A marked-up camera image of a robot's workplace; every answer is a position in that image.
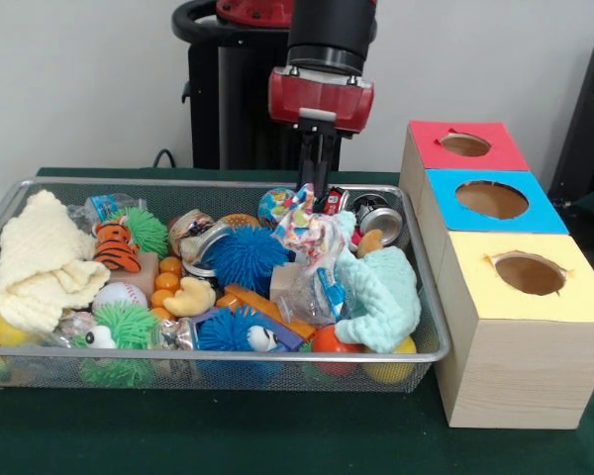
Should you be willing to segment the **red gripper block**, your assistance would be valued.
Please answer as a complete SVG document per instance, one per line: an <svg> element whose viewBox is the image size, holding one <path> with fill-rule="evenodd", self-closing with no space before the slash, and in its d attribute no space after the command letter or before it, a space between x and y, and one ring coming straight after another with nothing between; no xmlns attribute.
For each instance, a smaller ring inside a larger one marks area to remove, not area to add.
<svg viewBox="0 0 594 475"><path fill-rule="evenodd" d="M366 126L374 86L362 77L305 67L275 67L268 79L268 112L276 122L298 124L301 119L331 123L338 131L358 134ZM316 134L301 136L299 187L312 184L315 210L322 211L328 175L335 156L336 137L321 136L319 162Z"/></svg>

